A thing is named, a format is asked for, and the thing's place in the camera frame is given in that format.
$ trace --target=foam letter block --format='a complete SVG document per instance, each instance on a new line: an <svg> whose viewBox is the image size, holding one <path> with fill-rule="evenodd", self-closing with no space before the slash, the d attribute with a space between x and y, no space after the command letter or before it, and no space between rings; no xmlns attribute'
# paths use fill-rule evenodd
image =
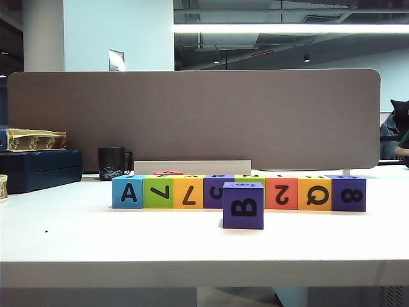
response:
<svg viewBox="0 0 409 307"><path fill-rule="evenodd" d="M264 188L260 182L223 185L223 228L264 228Z"/></svg>
<svg viewBox="0 0 409 307"><path fill-rule="evenodd" d="M203 179L203 208L223 208L223 185L234 182L234 175L207 175Z"/></svg>
<svg viewBox="0 0 409 307"><path fill-rule="evenodd" d="M143 207L173 208L172 175L149 175L143 178Z"/></svg>
<svg viewBox="0 0 409 307"><path fill-rule="evenodd" d="M112 178L112 207L141 209L145 175L122 175Z"/></svg>
<svg viewBox="0 0 409 307"><path fill-rule="evenodd" d="M154 171L154 175L183 175L182 171Z"/></svg>
<svg viewBox="0 0 409 307"><path fill-rule="evenodd" d="M327 176L298 178L299 210L332 210L332 183Z"/></svg>
<svg viewBox="0 0 409 307"><path fill-rule="evenodd" d="M235 175L235 182L261 182L266 187L266 177L261 175Z"/></svg>
<svg viewBox="0 0 409 307"><path fill-rule="evenodd" d="M283 175L266 178L266 209L298 209L298 179Z"/></svg>
<svg viewBox="0 0 409 307"><path fill-rule="evenodd" d="M357 176L328 176L332 179L333 211L366 211L366 179Z"/></svg>
<svg viewBox="0 0 409 307"><path fill-rule="evenodd" d="M173 208L203 209L205 175L173 175Z"/></svg>

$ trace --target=ceiling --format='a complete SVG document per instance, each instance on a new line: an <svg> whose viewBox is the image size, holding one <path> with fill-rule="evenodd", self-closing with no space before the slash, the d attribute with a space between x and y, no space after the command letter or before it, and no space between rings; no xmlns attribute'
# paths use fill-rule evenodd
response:
<svg viewBox="0 0 409 307"><path fill-rule="evenodd" d="M174 0L175 24L312 22L408 23L409 0ZM175 34L175 69L260 69L265 61L262 58L280 59L280 63L286 64L276 65L277 68L294 68L297 62L294 57L299 59L305 51L326 55L315 57L317 63L324 58L339 58L336 51L341 49L344 50L342 56L346 57L406 48L409 47L406 41L409 42L409 37L404 35L354 35L352 38L351 35L263 33ZM328 57L328 51L333 51L333 58Z"/></svg>

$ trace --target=fluorescent light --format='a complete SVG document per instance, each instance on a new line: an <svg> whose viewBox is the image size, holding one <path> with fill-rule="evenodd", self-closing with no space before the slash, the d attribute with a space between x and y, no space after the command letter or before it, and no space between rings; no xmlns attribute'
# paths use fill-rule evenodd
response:
<svg viewBox="0 0 409 307"><path fill-rule="evenodd" d="M174 33L409 33L409 24L174 24Z"/></svg>

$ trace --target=purple block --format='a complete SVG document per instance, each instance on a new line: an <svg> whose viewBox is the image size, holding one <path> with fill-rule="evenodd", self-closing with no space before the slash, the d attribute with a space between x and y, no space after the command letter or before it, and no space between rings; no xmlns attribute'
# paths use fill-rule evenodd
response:
<svg viewBox="0 0 409 307"><path fill-rule="evenodd" d="M207 175L203 179L203 208L223 208L223 184L234 182L234 175Z"/></svg>
<svg viewBox="0 0 409 307"><path fill-rule="evenodd" d="M366 179L327 176L332 179L332 211L366 211Z"/></svg>
<svg viewBox="0 0 409 307"><path fill-rule="evenodd" d="M223 228L264 228L261 182L226 182L223 185Z"/></svg>

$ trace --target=light blue block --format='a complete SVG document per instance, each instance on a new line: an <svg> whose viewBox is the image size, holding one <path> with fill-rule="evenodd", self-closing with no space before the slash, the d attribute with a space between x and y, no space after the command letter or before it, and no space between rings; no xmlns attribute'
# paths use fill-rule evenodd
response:
<svg viewBox="0 0 409 307"><path fill-rule="evenodd" d="M144 177L146 175L123 175L112 178L112 207L142 209Z"/></svg>

